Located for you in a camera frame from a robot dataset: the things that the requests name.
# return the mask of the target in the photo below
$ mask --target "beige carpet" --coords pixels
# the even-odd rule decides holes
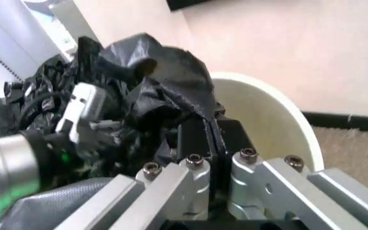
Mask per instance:
[[[368,187],[368,132],[314,127],[325,168],[339,168]]]

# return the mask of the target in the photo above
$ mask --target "hex socket screw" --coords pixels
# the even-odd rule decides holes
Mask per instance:
[[[197,170],[203,167],[204,158],[198,154],[191,154],[185,159],[187,168]]]
[[[302,158],[296,155],[287,155],[285,157],[285,162],[299,173],[302,172],[303,166],[305,166],[305,162],[302,160]]]
[[[147,162],[143,166],[144,177],[147,180],[153,181],[158,175],[160,175],[162,167],[155,162]]]
[[[258,153],[254,149],[242,149],[240,151],[240,156],[242,161],[244,161],[247,164],[254,164],[256,163],[256,160],[258,159]]]

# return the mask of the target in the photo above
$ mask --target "grey fabric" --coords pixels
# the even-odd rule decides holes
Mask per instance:
[[[22,198],[0,218],[0,230],[51,230],[112,178],[91,178]]]

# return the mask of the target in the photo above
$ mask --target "beige wall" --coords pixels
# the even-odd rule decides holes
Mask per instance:
[[[262,79],[302,110],[368,115],[368,0],[75,0],[102,44],[147,32],[210,71]]]

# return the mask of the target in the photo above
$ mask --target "black baseboard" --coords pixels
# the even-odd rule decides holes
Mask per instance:
[[[302,112],[309,124],[315,127],[341,129],[356,128],[361,131],[368,131],[368,116]]]
[[[167,0],[168,7],[171,11],[176,11],[188,6],[199,4],[210,0]]]

